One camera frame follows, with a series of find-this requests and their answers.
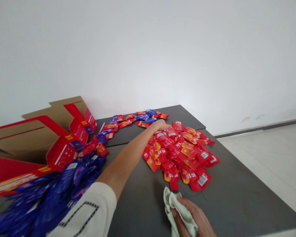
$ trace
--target red cardboard box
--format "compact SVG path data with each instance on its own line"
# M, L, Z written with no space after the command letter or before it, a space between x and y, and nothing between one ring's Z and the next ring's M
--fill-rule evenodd
M81 96L49 103L51 107L22 115L25 119L47 115L64 129L76 136L82 144L87 144L89 134L96 130L97 122Z
M0 127L0 196L77 158L79 139L46 115Z

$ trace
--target table surface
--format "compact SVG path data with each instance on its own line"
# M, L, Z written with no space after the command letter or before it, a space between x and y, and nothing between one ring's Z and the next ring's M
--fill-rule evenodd
M169 117L165 120L168 124L173 124L174 121L181 121L183 126L189 126L196 130L206 128L199 120L197 120L192 114L190 114L183 106L175 105L160 109L155 109L155 111L160 111L164 114L169 114ZM98 127L95 134L98 134L102 124L109 124L111 121L110 118L97 119ZM137 135L139 135L145 128L138 127L136 121L132 124L119 129L115 134L113 139L109 139L105 143L105 147L122 145L129 143L132 139L134 139Z
M207 147L221 162L208 169L212 181L205 190L193 193L180 180L179 191L202 208L216 235L249 237L296 228L296 212L208 131L202 132L216 141ZM108 148L105 166L124 146ZM141 158L118 201L108 236L171 236L164 211L165 186L170 187L162 171L153 172Z

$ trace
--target cloth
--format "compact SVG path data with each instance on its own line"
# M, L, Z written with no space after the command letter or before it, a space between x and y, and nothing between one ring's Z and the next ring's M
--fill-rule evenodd
M187 210L187 208L182 205L178 200L177 197L182 197L181 193L178 192L177 194L174 194L169 190L168 187L165 187L163 191L163 200L165 204L165 213L168 216L168 219L172 226L172 237L180 237L177 225L174 221L174 217L171 212L171 208L175 208L179 215L181 216L181 219L183 220L183 223L185 224L188 232L192 237L195 237L197 234L197 225L192 217L192 214Z
M106 237L115 208L112 188L95 182L48 237Z

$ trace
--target wall outlet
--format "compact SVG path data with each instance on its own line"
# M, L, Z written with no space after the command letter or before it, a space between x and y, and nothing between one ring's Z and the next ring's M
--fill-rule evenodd
M264 118L264 116L265 116L265 114L259 115L256 120L262 120Z
M242 123L246 123L246 122L248 122L248 121L250 120L250 118L251 118L251 117L246 117L246 118L244 118L244 119L242 120Z

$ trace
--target floor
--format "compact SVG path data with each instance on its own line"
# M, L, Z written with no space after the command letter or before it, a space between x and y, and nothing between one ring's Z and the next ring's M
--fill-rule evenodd
M296 211L296 124L218 139ZM267 237L296 237L296 229Z

